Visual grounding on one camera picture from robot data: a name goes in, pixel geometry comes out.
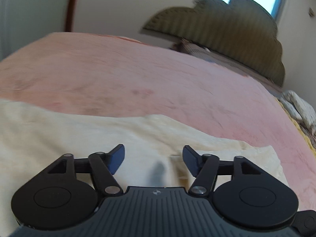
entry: silver bolt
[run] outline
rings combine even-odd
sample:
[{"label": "silver bolt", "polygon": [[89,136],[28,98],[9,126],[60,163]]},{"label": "silver bolt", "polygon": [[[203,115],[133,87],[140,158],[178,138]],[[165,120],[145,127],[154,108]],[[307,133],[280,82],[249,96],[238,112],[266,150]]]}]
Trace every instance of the silver bolt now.
[{"label": "silver bolt", "polygon": [[121,189],[117,186],[108,186],[104,191],[108,194],[117,194]]},{"label": "silver bolt", "polygon": [[207,189],[203,186],[194,186],[191,188],[191,191],[195,194],[204,194],[207,192]]}]

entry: black circular motor housing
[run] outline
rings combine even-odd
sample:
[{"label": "black circular motor housing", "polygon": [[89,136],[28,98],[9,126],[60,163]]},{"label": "black circular motor housing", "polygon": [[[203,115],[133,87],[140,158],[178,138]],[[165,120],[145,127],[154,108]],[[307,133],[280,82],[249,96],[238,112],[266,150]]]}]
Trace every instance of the black circular motor housing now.
[{"label": "black circular motor housing", "polygon": [[269,174],[243,175],[224,183],[212,201],[225,218],[251,229],[289,226],[298,209],[295,193]]},{"label": "black circular motor housing", "polygon": [[35,229],[57,230],[84,221],[97,202],[96,192],[87,183],[64,174],[49,174],[49,181],[35,177],[18,189],[11,208],[19,223]]}]

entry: yellow trim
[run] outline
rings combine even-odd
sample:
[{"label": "yellow trim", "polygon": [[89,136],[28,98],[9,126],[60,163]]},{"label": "yellow trim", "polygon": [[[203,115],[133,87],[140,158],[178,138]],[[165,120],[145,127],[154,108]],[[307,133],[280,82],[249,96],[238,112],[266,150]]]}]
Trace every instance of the yellow trim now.
[{"label": "yellow trim", "polygon": [[290,116],[290,114],[287,112],[287,110],[283,107],[283,104],[281,102],[278,101],[278,99],[276,98],[277,102],[280,104],[280,106],[283,108],[283,110],[285,111],[285,113],[287,114],[287,116],[289,117],[289,119],[293,122],[293,124],[295,125],[296,129],[299,131],[299,133],[303,136],[304,140],[306,141],[307,145],[309,146],[309,148],[312,150],[315,158],[316,158],[316,150],[314,149],[311,140],[309,140],[308,136],[306,134],[303,133],[303,131],[301,130],[299,124]]}]

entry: pink blanket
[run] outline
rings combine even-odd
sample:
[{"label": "pink blanket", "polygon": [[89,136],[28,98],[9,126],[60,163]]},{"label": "pink blanket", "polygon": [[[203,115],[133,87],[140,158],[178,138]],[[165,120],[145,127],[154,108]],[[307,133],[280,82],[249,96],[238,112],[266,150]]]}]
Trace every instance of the pink blanket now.
[{"label": "pink blanket", "polygon": [[303,137],[261,84],[214,63],[122,38],[55,33],[0,63],[0,97],[71,114],[163,114],[212,136],[272,145],[300,209],[316,210],[316,160]]}]

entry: green headboard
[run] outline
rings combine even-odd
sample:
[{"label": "green headboard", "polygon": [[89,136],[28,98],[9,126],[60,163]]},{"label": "green headboard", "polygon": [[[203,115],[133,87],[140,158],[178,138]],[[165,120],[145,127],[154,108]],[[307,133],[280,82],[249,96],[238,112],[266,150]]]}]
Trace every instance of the green headboard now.
[{"label": "green headboard", "polygon": [[185,38],[254,69],[282,86],[285,70],[277,25],[253,0],[202,0],[195,8],[172,7],[144,29]]}]

